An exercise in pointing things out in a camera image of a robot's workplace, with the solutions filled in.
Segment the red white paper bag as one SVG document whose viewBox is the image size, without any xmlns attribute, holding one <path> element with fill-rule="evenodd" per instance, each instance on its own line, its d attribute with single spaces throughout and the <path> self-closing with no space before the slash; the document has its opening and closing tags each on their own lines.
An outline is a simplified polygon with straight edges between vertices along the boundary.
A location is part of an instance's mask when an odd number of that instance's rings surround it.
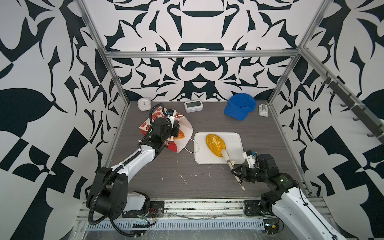
<svg viewBox="0 0 384 240">
<path fill-rule="evenodd" d="M 153 106 L 149 117 L 139 127 L 144 134 L 138 146 L 150 146 L 158 155 L 163 148 L 175 153 L 181 152 L 190 141 L 193 129 L 187 118 L 163 104 Z"/>
</svg>

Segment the metal white-tipped tongs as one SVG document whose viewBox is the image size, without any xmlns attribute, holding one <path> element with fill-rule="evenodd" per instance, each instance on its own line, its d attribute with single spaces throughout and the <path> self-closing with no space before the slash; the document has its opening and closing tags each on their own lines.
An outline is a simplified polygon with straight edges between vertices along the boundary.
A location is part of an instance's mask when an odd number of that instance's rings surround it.
<svg viewBox="0 0 384 240">
<path fill-rule="evenodd" d="M 234 165 L 232 164 L 232 162 L 231 162 L 231 160 L 230 160 L 230 156 L 229 156 L 227 150 L 226 150 L 226 149 L 222 149 L 221 153 L 222 153 L 222 156 L 223 156 L 224 160 L 225 160 L 225 161 L 227 162 L 227 164 L 229 165 L 230 170 L 231 170 L 231 171 L 234 170 L 234 169 L 235 169 L 235 168 L 234 168 Z M 235 179 L 236 179 L 236 181 L 238 182 L 238 184 L 241 186 L 242 190 L 245 191 L 246 188 L 242 185 L 242 181 L 241 181 L 241 179 L 240 179 L 238 176 L 236 176 L 236 175 L 235 175 Z"/>
</svg>

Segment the sesame oval fake bread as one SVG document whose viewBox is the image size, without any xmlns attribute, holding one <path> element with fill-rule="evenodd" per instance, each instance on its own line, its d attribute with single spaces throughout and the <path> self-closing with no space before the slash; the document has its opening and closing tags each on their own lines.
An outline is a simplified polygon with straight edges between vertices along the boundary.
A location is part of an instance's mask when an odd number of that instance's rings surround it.
<svg viewBox="0 0 384 240">
<path fill-rule="evenodd" d="M 218 135 L 208 134 L 206 136 L 206 144 L 210 151 L 217 157 L 222 158 L 222 149 L 226 149 L 225 141 Z"/>
</svg>

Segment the orange fake croissant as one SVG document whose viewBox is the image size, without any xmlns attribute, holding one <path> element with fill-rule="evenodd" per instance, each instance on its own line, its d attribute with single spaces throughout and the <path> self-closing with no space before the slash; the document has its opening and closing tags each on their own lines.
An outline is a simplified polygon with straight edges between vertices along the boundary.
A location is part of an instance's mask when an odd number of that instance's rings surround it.
<svg viewBox="0 0 384 240">
<path fill-rule="evenodd" d="M 179 130 L 179 134 L 177 137 L 174 137 L 174 139 L 178 140 L 178 139 L 184 139 L 185 138 L 185 134 L 183 133 L 182 130 Z"/>
</svg>

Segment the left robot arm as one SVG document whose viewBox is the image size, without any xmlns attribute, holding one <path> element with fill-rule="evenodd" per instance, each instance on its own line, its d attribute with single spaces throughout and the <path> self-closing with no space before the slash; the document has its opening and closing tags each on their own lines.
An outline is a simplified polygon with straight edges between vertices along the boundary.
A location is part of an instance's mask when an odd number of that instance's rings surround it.
<svg viewBox="0 0 384 240">
<path fill-rule="evenodd" d="M 124 212 L 140 211 L 144 207 L 146 195 L 129 193 L 129 182 L 146 164 L 156 159 L 169 138 L 178 137 L 179 133 L 178 121 L 157 118 L 132 155 L 111 168 L 97 170 L 86 201 L 90 225 L 97 225 L 106 218 L 115 220 Z"/>
</svg>

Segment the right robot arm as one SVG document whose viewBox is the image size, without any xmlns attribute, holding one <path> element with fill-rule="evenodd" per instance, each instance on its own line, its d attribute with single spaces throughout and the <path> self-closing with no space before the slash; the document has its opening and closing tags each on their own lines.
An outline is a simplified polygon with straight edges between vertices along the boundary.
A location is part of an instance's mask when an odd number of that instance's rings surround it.
<svg viewBox="0 0 384 240">
<path fill-rule="evenodd" d="M 239 167 L 228 161 L 237 182 L 264 183 L 269 188 L 260 200 L 245 201 L 246 216 L 276 217 L 300 240 L 345 239 L 308 200 L 298 181 L 280 172 L 271 155 L 247 151 L 243 157 L 245 163 Z"/>
</svg>

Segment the white digital clock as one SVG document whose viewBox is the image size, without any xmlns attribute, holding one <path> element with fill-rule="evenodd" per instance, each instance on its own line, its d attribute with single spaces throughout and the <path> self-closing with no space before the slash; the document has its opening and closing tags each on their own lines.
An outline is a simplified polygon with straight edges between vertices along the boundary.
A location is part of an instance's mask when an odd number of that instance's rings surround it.
<svg viewBox="0 0 384 240">
<path fill-rule="evenodd" d="M 193 100 L 184 102 L 184 107 L 186 113 L 193 113 L 193 112 L 199 112 L 203 110 L 203 103 L 201 100 Z"/>
</svg>

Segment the small white round clock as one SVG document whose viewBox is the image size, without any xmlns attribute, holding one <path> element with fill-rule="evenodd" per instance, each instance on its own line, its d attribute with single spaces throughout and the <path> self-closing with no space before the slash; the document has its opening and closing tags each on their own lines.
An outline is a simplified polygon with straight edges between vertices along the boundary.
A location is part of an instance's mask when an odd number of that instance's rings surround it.
<svg viewBox="0 0 384 240">
<path fill-rule="evenodd" d="M 141 98 L 137 101 L 140 111 L 149 111 L 152 108 L 151 100 L 149 98 Z"/>
</svg>

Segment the white plastic tray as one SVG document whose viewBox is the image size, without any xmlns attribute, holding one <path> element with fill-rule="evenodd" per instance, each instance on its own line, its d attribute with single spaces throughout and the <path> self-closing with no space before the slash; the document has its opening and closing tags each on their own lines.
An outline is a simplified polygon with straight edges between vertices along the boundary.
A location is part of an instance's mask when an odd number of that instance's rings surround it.
<svg viewBox="0 0 384 240">
<path fill-rule="evenodd" d="M 196 133 L 195 162 L 202 165 L 243 164 L 243 145 L 238 133 Z"/>
</svg>

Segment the green circuit board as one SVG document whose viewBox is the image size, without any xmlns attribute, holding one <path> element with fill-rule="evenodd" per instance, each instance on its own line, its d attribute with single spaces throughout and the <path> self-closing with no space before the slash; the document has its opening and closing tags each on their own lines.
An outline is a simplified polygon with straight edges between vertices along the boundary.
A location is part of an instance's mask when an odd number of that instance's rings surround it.
<svg viewBox="0 0 384 240">
<path fill-rule="evenodd" d="M 284 224 L 279 220 L 264 219 L 263 223 L 267 235 L 276 235 L 284 229 Z"/>
</svg>

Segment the white power adapter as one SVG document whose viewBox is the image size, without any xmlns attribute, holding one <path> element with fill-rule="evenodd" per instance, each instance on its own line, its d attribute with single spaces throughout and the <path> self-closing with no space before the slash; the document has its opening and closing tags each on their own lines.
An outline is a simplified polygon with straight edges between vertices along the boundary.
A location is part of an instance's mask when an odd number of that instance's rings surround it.
<svg viewBox="0 0 384 240">
<path fill-rule="evenodd" d="M 261 117 L 266 117 L 266 118 L 269 116 L 268 105 L 266 105 L 266 104 L 260 104 L 259 105 L 259 115 Z"/>
</svg>

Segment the blue baseball cap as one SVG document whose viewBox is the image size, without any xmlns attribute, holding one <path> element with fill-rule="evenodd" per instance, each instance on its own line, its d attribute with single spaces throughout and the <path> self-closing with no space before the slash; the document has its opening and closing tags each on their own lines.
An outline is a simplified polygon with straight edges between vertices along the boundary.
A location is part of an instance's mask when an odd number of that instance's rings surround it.
<svg viewBox="0 0 384 240">
<path fill-rule="evenodd" d="M 243 121 L 249 113 L 256 109 L 256 106 L 257 102 L 252 96 L 246 93 L 239 93 L 233 95 L 228 100 L 224 113 L 234 119 Z"/>
</svg>

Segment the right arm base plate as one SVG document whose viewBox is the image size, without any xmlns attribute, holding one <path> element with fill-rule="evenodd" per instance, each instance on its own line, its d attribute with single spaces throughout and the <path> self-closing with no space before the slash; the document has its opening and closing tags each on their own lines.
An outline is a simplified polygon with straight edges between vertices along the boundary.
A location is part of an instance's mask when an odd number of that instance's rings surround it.
<svg viewBox="0 0 384 240">
<path fill-rule="evenodd" d="M 244 214 L 248 217 L 270 217 L 274 216 L 272 212 L 271 203 L 266 199 L 260 200 L 245 200 L 244 201 L 245 209 Z"/>
</svg>

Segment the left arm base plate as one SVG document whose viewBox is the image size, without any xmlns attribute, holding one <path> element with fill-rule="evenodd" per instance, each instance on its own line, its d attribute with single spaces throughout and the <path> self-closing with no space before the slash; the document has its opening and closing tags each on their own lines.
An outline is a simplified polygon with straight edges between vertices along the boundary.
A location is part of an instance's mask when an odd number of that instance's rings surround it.
<svg viewBox="0 0 384 240">
<path fill-rule="evenodd" d="M 148 217 L 156 218 L 161 215 L 165 208 L 164 201 L 146 201 L 140 210 L 132 210 L 122 214 L 123 218 Z"/>
</svg>

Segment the wall hook rail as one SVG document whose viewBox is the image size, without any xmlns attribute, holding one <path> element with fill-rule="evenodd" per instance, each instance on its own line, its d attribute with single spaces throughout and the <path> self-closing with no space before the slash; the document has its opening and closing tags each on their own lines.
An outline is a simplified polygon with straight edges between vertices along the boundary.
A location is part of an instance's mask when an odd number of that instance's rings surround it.
<svg viewBox="0 0 384 240">
<path fill-rule="evenodd" d="M 371 132 L 367 134 L 369 138 L 378 139 L 382 145 L 384 144 L 384 123 L 364 104 L 358 97 L 344 84 L 342 80 L 333 79 L 329 72 L 321 74 L 324 79 L 322 86 L 327 86 L 331 89 L 329 111 L 331 111 L 332 101 L 337 96 L 343 103 L 341 108 L 347 111 L 352 111 L 356 116 L 353 120 L 362 122 L 365 127 Z"/>
</svg>

